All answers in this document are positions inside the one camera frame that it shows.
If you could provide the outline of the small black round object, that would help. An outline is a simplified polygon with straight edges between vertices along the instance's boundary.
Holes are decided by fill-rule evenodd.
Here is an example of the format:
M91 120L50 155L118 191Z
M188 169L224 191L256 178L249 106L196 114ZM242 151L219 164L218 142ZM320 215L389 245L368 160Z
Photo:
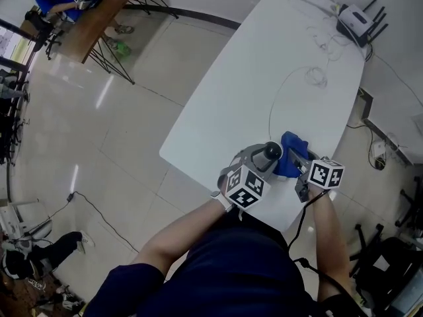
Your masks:
M275 141L269 141L265 144L264 156L268 160L280 160L283 153L284 149L279 143Z

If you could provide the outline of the person's right forearm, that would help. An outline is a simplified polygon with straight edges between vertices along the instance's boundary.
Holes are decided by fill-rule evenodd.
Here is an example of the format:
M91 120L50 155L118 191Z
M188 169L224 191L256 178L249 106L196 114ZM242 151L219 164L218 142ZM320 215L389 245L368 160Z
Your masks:
M317 269L351 293L350 257L334 205L325 194L312 204L316 232Z

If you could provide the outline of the black office chair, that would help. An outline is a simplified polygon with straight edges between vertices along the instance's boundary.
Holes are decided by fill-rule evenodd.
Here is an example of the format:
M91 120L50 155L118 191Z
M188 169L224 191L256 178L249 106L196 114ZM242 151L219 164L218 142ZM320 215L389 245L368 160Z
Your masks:
M376 225L375 234L366 241L361 224L354 227L361 249L350 256L354 266L350 277L364 306L374 317L388 317L388 309L423 267L423 251L397 237L383 239L384 226Z
M410 207L402 219L395 221L395 226L401 228L404 224L412 230L423 230L423 176L415 176L416 188L414 197L410 197L403 189L402 196Z
M58 38L64 34L64 31L56 28L52 23L45 21L36 11L27 12L25 14L25 20L28 21L38 31L34 41L34 52L38 52L44 46L46 46L45 53L48 61L50 61L52 59L52 46L54 44L61 46L61 42L58 40Z

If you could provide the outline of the wooden desk with black legs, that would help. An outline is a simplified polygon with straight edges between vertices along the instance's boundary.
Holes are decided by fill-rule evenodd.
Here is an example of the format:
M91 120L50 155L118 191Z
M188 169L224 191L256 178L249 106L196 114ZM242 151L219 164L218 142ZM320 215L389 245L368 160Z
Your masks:
M102 0L99 6L85 12L71 27L61 41L59 53L82 64L91 58L107 73L115 73L134 85L135 81L104 37L107 26L122 9L142 10L148 15L157 11L178 17L165 0Z

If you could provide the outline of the blue cloth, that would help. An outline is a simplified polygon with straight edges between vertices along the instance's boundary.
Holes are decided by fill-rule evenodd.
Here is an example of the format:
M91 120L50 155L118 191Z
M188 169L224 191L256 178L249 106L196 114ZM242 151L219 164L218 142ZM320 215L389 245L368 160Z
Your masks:
M285 132L280 141L282 145L282 157L278 160L278 163L273 171L277 176L283 176L286 178L298 178L301 176L301 172L294 165L293 160L289 156L289 150L295 151L302 158L308 159L308 142L299 138L296 134L287 131Z

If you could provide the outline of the white router with black antennas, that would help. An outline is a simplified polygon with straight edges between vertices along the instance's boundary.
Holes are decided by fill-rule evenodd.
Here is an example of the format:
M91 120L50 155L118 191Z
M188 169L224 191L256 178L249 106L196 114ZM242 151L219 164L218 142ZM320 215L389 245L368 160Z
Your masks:
M360 48L371 45L374 40L389 26L382 24L387 13L385 7L379 9L373 18L367 15L368 10L373 7L377 0L371 2L363 9L356 5L343 4L339 8L336 29L349 40L353 41Z

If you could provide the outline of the person's dark blue shirt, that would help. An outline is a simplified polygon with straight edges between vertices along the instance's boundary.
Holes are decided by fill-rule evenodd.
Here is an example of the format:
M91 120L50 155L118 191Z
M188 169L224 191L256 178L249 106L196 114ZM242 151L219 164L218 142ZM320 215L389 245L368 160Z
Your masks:
M358 305L315 301L276 240L226 215L170 279L149 264L113 269L84 317L358 317Z

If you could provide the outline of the person's left forearm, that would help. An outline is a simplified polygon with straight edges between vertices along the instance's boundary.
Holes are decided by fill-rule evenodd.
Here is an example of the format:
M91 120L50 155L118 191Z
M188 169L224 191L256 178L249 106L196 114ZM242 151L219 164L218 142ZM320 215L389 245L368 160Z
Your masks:
M167 276L171 266L183 257L224 214L226 208L220 201L216 199L207 201L155 234L132 263L151 265Z

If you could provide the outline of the white wristband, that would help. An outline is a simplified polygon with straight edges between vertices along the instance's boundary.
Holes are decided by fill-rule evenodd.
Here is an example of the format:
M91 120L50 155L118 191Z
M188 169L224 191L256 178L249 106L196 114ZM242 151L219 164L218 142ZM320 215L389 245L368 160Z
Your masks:
M222 194L221 191L214 191L211 193L211 198L220 202L225 208L226 212L230 212L233 208L233 204Z

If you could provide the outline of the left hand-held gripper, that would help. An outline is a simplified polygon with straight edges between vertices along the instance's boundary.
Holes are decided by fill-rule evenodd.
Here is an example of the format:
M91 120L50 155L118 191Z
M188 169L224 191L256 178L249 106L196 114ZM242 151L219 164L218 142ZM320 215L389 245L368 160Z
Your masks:
M250 145L239 151L229 166L222 169L217 187L238 208L246 210L260 202L270 189L268 179L278 159L270 160L266 149L270 142Z

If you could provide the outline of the white standing desk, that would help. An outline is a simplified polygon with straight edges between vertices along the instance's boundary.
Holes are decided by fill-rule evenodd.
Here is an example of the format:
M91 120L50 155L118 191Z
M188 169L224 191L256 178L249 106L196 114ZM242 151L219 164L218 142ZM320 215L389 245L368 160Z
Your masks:
M186 103L159 154L207 189L242 149L290 131L320 157L342 137L365 50L302 0L260 0Z

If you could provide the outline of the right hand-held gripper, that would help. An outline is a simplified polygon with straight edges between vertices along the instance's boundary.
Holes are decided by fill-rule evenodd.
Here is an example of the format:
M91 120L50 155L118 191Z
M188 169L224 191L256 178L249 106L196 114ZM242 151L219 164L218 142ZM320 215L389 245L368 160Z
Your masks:
M303 157L295 149L289 148L288 158L301 173L295 185L295 192L301 203L309 201L310 184L323 190L331 190L340 186L345 166L338 162L330 159L318 159L318 155L309 149L306 157Z

